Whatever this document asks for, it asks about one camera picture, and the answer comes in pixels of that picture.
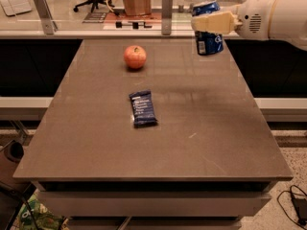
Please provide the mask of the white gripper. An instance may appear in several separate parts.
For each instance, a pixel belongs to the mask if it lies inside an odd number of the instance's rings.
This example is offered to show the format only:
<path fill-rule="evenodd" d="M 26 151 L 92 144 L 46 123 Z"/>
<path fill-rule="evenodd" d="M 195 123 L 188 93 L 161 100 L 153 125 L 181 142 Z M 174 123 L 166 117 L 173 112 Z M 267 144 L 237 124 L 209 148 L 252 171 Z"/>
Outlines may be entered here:
<path fill-rule="evenodd" d="M 244 39 L 268 40 L 271 0 L 247 0 L 243 4 L 222 6 L 221 12 L 194 16 L 191 26 L 194 31 L 227 35 L 236 30 Z"/>

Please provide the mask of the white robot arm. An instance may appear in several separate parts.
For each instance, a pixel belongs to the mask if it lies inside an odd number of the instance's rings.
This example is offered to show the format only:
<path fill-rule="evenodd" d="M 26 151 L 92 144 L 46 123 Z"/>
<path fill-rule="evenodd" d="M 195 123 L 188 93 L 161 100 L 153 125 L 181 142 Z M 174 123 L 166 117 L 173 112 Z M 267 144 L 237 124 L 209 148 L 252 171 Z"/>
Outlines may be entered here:
<path fill-rule="evenodd" d="M 307 0 L 247 0 L 218 11 L 194 16 L 194 31 L 248 40 L 281 40 L 307 49 Z"/>

